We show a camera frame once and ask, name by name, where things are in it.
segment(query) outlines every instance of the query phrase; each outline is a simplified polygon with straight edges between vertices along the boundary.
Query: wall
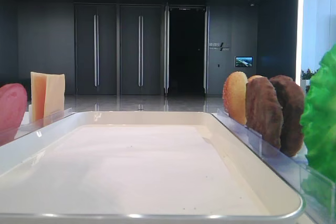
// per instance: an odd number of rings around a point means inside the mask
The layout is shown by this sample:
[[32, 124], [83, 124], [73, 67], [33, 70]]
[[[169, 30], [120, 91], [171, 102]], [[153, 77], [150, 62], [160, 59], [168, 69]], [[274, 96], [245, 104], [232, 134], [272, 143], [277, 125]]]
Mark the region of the wall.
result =
[[295, 80], [298, 0], [270, 0], [259, 7], [257, 74]]
[[0, 0], [0, 82], [17, 77], [17, 3]]
[[229, 51], [209, 49], [207, 94], [221, 94], [226, 78], [235, 71], [248, 77], [256, 73], [252, 68], [236, 68], [235, 57], [257, 56], [258, 9], [250, 6], [210, 6], [209, 43], [223, 42]]
[[74, 6], [68, 3], [20, 3], [18, 7], [19, 77], [30, 72], [64, 73], [66, 94], [75, 93]]
[[301, 69], [316, 70], [336, 44], [336, 0], [303, 0]]

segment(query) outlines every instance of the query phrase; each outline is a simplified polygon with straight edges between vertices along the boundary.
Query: wall sign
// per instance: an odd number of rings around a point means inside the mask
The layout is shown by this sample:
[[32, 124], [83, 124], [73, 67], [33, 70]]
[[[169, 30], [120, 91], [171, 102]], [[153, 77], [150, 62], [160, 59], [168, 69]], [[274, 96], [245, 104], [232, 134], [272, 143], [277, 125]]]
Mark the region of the wall sign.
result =
[[209, 49], [219, 50], [219, 51], [230, 51], [229, 47], [223, 47], [223, 42], [210, 42]]

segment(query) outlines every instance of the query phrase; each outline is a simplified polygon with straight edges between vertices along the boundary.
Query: yellow cheese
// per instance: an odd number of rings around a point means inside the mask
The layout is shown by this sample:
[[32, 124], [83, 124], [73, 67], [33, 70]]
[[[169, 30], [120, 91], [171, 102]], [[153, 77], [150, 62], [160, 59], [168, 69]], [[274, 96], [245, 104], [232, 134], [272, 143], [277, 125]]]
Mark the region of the yellow cheese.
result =
[[32, 121], [64, 110], [64, 74], [30, 73]]

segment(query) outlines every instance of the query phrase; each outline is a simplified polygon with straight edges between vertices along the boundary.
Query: door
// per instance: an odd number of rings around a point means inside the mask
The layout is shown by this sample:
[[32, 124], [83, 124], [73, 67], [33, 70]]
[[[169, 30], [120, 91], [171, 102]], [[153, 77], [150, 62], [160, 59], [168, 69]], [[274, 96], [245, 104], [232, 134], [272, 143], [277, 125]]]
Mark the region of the door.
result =
[[117, 93], [116, 8], [76, 6], [77, 94]]
[[170, 8], [168, 95], [204, 95], [205, 8]]
[[121, 94], [160, 94], [161, 9], [121, 6]]

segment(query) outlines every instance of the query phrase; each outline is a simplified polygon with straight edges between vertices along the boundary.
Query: tile floor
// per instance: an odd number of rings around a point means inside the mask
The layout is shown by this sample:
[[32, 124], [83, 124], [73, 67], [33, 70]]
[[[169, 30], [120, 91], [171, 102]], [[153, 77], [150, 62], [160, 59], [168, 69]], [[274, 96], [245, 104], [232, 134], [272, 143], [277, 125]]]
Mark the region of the tile floor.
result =
[[222, 97], [163, 97], [125, 95], [66, 96], [65, 109], [73, 111], [204, 111], [217, 112], [223, 108]]

